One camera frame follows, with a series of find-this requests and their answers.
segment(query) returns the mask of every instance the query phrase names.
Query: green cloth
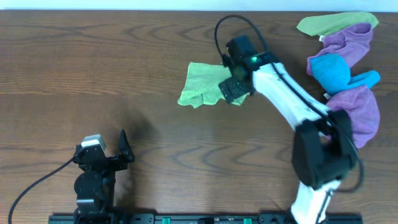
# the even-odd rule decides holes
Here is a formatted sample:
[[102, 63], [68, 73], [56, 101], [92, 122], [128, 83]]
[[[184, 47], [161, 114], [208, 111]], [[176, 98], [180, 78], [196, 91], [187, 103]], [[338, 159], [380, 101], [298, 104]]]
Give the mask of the green cloth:
[[369, 12], [342, 12], [325, 16], [310, 16], [302, 19], [297, 29], [310, 36], [330, 35], [360, 22], [370, 22], [372, 28], [379, 24]]
[[[194, 108], [202, 104], [215, 105], [219, 99], [224, 99], [218, 84], [229, 77], [231, 72], [222, 65], [191, 62], [185, 87], [177, 103], [182, 106], [192, 105]], [[239, 97], [232, 104], [242, 104], [246, 96]]]

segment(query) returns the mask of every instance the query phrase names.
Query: towel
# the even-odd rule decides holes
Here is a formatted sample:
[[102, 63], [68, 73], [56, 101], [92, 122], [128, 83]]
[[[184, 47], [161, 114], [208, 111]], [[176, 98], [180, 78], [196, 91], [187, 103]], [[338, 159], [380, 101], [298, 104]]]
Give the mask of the towel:
[[366, 85], [370, 89], [380, 80], [380, 75], [374, 70], [351, 77], [348, 65], [338, 54], [313, 58], [311, 66], [314, 78], [331, 96], [360, 85]]
[[379, 21], [368, 12], [342, 12], [325, 16], [310, 16], [302, 19], [297, 29], [305, 34], [330, 35], [359, 22], [369, 22], [375, 28]]
[[380, 123], [379, 108], [372, 91], [366, 85], [337, 93], [327, 105], [333, 111], [347, 111], [357, 148], [363, 147], [376, 135]]
[[369, 44], [372, 38], [372, 25], [367, 22], [349, 26], [340, 32], [326, 36], [323, 39], [323, 49], [307, 59], [307, 74], [312, 75], [311, 59], [328, 53], [342, 56], [351, 68], [370, 50]]
[[[229, 68], [222, 65], [208, 65], [191, 62], [188, 66], [187, 80], [177, 103], [182, 106], [192, 105], [197, 108], [203, 104], [215, 105], [224, 96], [218, 84], [231, 77]], [[241, 105], [247, 95], [232, 102]]]

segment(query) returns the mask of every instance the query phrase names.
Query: wooden table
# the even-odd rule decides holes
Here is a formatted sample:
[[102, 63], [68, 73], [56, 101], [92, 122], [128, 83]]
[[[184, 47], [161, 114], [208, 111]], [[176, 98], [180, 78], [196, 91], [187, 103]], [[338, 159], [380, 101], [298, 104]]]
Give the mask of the wooden table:
[[[290, 163], [293, 132], [261, 95], [240, 107], [180, 106], [190, 62], [217, 64], [214, 26], [226, 12], [0, 11], [0, 223], [31, 183], [101, 133], [113, 155], [121, 128], [137, 160], [117, 173], [115, 205], [159, 213], [257, 213], [286, 210], [299, 180]], [[289, 73], [315, 98], [306, 75], [321, 49], [295, 26], [315, 12], [242, 13], [259, 25]], [[360, 149], [366, 179], [355, 194], [335, 195], [330, 212], [361, 212], [365, 223], [398, 218], [398, 14], [376, 14], [371, 51], [352, 69], [375, 69], [381, 112], [376, 137]], [[242, 33], [230, 21], [220, 42]], [[46, 223], [76, 208], [81, 170], [70, 164], [33, 188], [14, 223]], [[354, 184], [352, 172], [345, 186]]]

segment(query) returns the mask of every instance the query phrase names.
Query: black cable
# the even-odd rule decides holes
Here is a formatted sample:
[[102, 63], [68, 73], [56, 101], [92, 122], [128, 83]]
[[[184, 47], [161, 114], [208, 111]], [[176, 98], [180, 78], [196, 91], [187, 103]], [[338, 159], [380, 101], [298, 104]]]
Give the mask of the black cable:
[[62, 170], [64, 167], [66, 167], [67, 165], [69, 165], [69, 163], [71, 163], [73, 160], [70, 159], [68, 162], [66, 162], [64, 165], [60, 166], [58, 169], [54, 170], [53, 172], [45, 175], [44, 177], [40, 178], [39, 180], [37, 180], [36, 182], [34, 182], [33, 184], [31, 184], [28, 188], [26, 188], [19, 196], [18, 198], [15, 200], [14, 204], [12, 204], [10, 212], [8, 213], [8, 224], [12, 224], [12, 213], [14, 213], [14, 209], [17, 206], [19, 200], [30, 190], [32, 189], [34, 186], [36, 186], [38, 183], [40, 183], [41, 181], [51, 177], [52, 175], [54, 175], [55, 173], [57, 173], [58, 171]]
[[216, 42], [217, 51], [218, 51], [218, 53], [220, 54], [221, 58], [223, 58], [223, 53], [221, 53], [220, 47], [219, 47], [219, 45], [218, 45], [217, 31], [218, 31], [218, 27], [221, 25], [221, 23], [222, 23], [223, 21], [227, 20], [227, 19], [230, 19], [230, 18], [238, 18], [238, 19], [241, 19], [241, 20], [243, 20], [243, 21], [246, 21], [246, 22], [254, 29], [254, 31], [256, 31], [257, 35], [259, 36], [259, 38], [260, 38], [260, 40], [261, 40], [262, 45], [263, 45], [264, 48], [265, 48], [265, 51], [268, 52], [268, 45], [267, 45], [266, 40], [264, 40], [264, 38], [262, 37], [260, 31], [257, 29], [257, 27], [256, 27], [249, 19], [247, 19], [247, 18], [245, 18], [245, 17], [243, 17], [243, 16], [240, 16], [240, 15], [228, 15], [228, 16], [225, 16], [225, 17], [223, 17], [222, 19], [220, 19], [220, 20], [218, 21], [218, 23], [217, 23], [217, 25], [216, 25], [216, 27], [215, 27], [215, 30], [214, 30], [214, 40], [215, 40], [215, 42]]
[[323, 199], [322, 207], [321, 207], [321, 210], [318, 212], [317, 220], [315, 221], [315, 224], [318, 224], [319, 219], [321, 218], [321, 215], [322, 215], [322, 211], [325, 209], [325, 206], [326, 206], [326, 203], [327, 203], [329, 197], [331, 197], [333, 195], [332, 192], [333, 192], [333, 190], [328, 190], [326, 192], [325, 199]]
[[335, 192], [338, 193], [353, 193], [357, 191], [363, 184], [363, 179], [364, 179], [364, 166], [363, 166], [363, 161], [362, 159], [358, 159], [358, 164], [359, 164], [359, 177], [357, 183], [354, 185], [354, 187], [350, 189], [336, 189]]

